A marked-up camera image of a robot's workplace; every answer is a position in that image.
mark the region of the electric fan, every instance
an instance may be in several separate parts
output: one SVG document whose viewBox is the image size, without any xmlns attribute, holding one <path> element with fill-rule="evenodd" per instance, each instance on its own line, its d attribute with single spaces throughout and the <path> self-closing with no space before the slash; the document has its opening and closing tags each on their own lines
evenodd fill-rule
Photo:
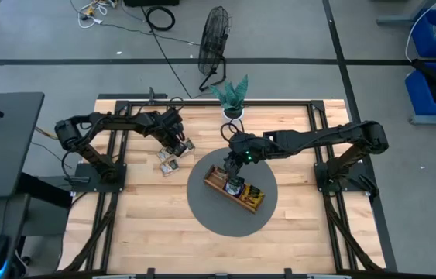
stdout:
<svg viewBox="0 0 436 279">
<path fill-rule="evenodd" d="M 223 57 L 226 40 L 229 34 L 229 17 L 223 7 L 215 7 L 209 12 L 208 20 L 205 23 L 204 32 L 202 33 L 201 49 L 199 51 L 199 71 L 207 77 L 202 82 L 199 89 L 204 91 L 209 88 L 204 84 L 213 74 L 216 73 L 219 63 L 223 62 L 223 78 L 213 83 L 217 85 L 226 79 L 226 59 Z"/>
</svg>

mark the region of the wooden tabletop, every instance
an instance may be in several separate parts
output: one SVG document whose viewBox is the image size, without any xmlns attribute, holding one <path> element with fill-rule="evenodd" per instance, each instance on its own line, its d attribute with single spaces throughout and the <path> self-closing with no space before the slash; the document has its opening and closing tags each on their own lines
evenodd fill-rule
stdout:
<svg viewBox="0 0 436 279">
<path fill-rule="evenodd" d="M 115 103 L 98 100 L 95 111 L 113 111 Z M 348 122 L 343 100 L 324 100 L 324 105 L 329 126 Z M 142 111 L 163 109 L 150 107 Z M 324 204 L 313 171 L 314 150 L 268 160 L 279 192 L 273 217 L 250 236 L 220 236 L 193 216 L 186 190 L 194 164 L 212 150 L 227 146 L 219 132 L 223 123 L 221 108 L 187 106 L 180 114 L 185 135 L 192 139 L 196 150 L 179 159 L 180 170 L 169 177 L 163 177 L 159 170 L 156 152 L 161 145 L 150 136 L 144 139 L 137 133 L 129 134 L 125 154 L 127 185 L 118 200 L 108 272 L 144 274 L 149 267 L 155 267 L 158 274 L 282 274 L 286 267 L 299 274 L 335 272 Z M 251 106 L 245 109 L 243 122 L 246 132 L 256 135 L 279 129 L 311 130 L 307 109 L 300 106 Z M 108 139 L 109 132 L 100 133 L 92 146 L 105 153 Z M 334 146 L 336 155 L 348 147 Z M 60 268 L 73 260 L 90 236 L 97 196 L 86 195 L 71 210 Z M 344 197 L 353 236 L 372 260 L 384 267 L 369 199 L 362 192 L 346 192 Z M 348 268 L 345 242 L 341 235 L 338 237 L 344 267 Z"/>
</svg>

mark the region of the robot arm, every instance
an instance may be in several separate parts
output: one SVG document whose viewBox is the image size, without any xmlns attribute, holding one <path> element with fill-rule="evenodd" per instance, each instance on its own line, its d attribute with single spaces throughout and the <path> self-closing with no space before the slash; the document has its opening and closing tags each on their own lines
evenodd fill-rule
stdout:
<svg viewBox="0 0 436 279">
<path fill-rule="evenodd" d="M 118 171 L 112 158 L 100 154 L 90 142 L 104 130 L 130 130 L 141 135 L 153 136 L 164 147 L 169 147 L 176 156 L 180 156 L 186 149 L 182 143 L 182 118 L 174 107 L 169 107 L 163 114 L 159 112 L 139 112 L 136 115 L 113 115 L 110 112 L 99 112 L 90 115 L 74 116 L 59 121 L 54 130 L 63 149 L 76 152 L 87 160 L 101 176 L 103 181 L 114 181 Z M 82 136 L 78 125 L 91 124 L 91 128 Z"/>
<path fill-rule="evenodd" d="M 383 127 L 374 121 L 348 123 L 304 133 L 293 130 L 271 131 L 264 132 L 262 137 L 238 131 L 228 142 L 232 151 L 225 158 L 225 169 L 230 177 L 235 177 L 243 164 L 288 158 L 317 146 L 351 143 L 352 146 L 343 155 L 328 161 L 330 177 L 335 177 L 338 172 L 348 170 L 366 155 L 380 154 L 388 149 Z"/>
</svg>

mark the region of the gray floor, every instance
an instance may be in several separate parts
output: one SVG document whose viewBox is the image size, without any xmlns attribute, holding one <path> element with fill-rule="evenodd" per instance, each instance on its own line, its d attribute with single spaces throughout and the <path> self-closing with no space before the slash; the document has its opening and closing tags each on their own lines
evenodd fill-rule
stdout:
<svg viewBox="0 0 436 279">
<path fill-rule="evenodd" d="M 86 0 L 74 0 L 77 7 Z M 379 27 L 386 13 L 405 13 L 417 1 L 331 0 L 346 59 L 403 59 L 408 27 Z M 233 17 L 226 57 L 334 59 L 335 52 L 321 1 L 181 0 L 171 8 L 177 24 L 166 36 L 198 42 L 208 11 L 223 5 Z M 138 9 L 130 12 L 141 15 Z M 122 10 L 110 10 L 106 23 L 148 28 Z M 170 58 L 197 57 L 198 47 L 161 40 Z M 413 45 L 410 55 L 415 56 Z M 151 36 L 112 27 L 80 29 L 68 0 L 2 0 L 0 59 L 162 58 Z M 192 95 L 203 77 L 196 65 L 174 65 Z M 350 66 L 348 72 L 362 119 L 381 122 L 390 149 L 373 157 L 383 208 L 399 271 L 436 274 L 436 127 L 408 124 L 412 107 L 404 85 L 409 67 Z M 228 79 L 249 75 L 250 98 L 345 98 L 338 66 L 300 64 L 230 64 Z M 147 93 L 149 86 L 170 97 L 185 93 L 167 65 L 0 66 L 0 92 L 43 91 L 39 125 L 91 112 L 100 93 Z M 62 154 L 59 145 L 33 138 Z M 78 157 L 71 157 L 74 164 Z M 59 162 L 31 146 L 26 171 L 61 174 Z M 58 246 L 59 237 L 54 240 Z M 35 239 L 34 243 L 43 243 Z M 38 253 L 40 270 L 51 269 L 57 255 Z"/>
</svg>

